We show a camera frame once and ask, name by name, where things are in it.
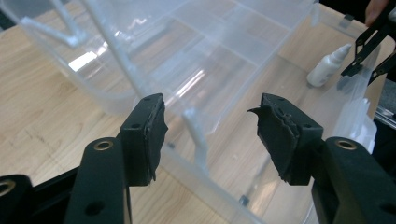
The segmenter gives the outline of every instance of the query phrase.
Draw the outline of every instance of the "clear plastic bin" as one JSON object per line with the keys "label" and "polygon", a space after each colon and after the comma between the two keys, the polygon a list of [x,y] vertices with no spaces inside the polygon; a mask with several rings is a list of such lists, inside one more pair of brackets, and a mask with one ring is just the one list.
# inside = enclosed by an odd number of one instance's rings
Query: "clear plastic bin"
{"label": "clear plastic bin", "polygon": [[212,133],[313,0],[2,0],[0,7],[107,113],[162,92]]}

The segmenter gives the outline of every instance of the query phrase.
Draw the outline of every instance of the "bottle cap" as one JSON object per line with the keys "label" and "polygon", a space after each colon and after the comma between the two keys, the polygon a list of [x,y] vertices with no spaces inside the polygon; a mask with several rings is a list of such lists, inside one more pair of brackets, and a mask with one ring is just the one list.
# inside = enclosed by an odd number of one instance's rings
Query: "bottle cap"
{"label": "bottle cap", "polygon": [[352,47],[351,44],[345,44],[343,47],[340,47],[330,55],[330,60],[332,60],[335,63],[341,63],[348,55],[351,47]]}

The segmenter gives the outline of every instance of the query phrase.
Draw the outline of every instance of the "finger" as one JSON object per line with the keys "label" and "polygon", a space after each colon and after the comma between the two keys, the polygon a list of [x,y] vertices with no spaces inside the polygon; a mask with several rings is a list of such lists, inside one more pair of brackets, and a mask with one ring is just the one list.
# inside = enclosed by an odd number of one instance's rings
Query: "finger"
{"label": "finger", "polygon": [[389,0],[371,0],[366,8],[366,26],[371,26],[379,14],[387,6]]}

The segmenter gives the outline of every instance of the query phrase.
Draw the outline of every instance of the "wooden table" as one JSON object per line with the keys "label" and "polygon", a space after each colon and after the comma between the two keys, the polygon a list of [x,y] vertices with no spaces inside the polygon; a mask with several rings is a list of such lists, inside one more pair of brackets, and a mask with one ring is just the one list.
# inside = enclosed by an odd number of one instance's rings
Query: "wooden table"
{"label": "wooden table", "polygon": [[[314,39],[320,40],[315,45],[317,50],[307,53]],[[312,28],[307,20],[265,70],[265,74],[272,75],[263,76],[254,84],[242,99],[247,103],[240,108],[246,111],[257,105],[263,90],[308,108],[311,95],[301,86],[305,85],[304,76],[325,54],[351,41],[325,27]],[[392,48],[384,48],[378,61],[391,52]],[[295,64],[298,70],[282,68],[282,60]],[[332,79],[320,90],[325,91],[335,81]],[[371,116],[383,82],[384,78],[380,78],[367,91],[372,102]],[[246,119],[254,120],[232,112],[220,124],[222,134],[209,136],[209,143],[215,145],[232,139],[230,134],[244,125]],[[73,86],[21,27],[0,33],[0,175],[29,175],[37,185],[78,166],[84,147],[97,138],[115,136],[124,120],[125,117],[105,114]],[[254,134],[239,136],[243,137],[257,138]],[[208,163],[219,166],[214,159]],[[226,175],[220,176],[223,178],[220,182],[228,183]],[[134,223],[226,223],[162,167],[157,170],[157,178],[149,187],[131,188]]]}

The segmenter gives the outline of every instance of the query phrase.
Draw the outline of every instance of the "white plastic bottle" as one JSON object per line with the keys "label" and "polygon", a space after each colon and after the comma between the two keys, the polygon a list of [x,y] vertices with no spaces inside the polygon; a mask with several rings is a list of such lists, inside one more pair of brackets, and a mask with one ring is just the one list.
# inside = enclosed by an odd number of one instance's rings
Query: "white plastic bottle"
{"label": "white plastic bottle", "polygon": [[320,87],[329,80],[341,67],[343,60],[348,55],[351,44],[346,44],[332,54],[326,55],[317,66],[308,74],[306,79],[314,87]]}

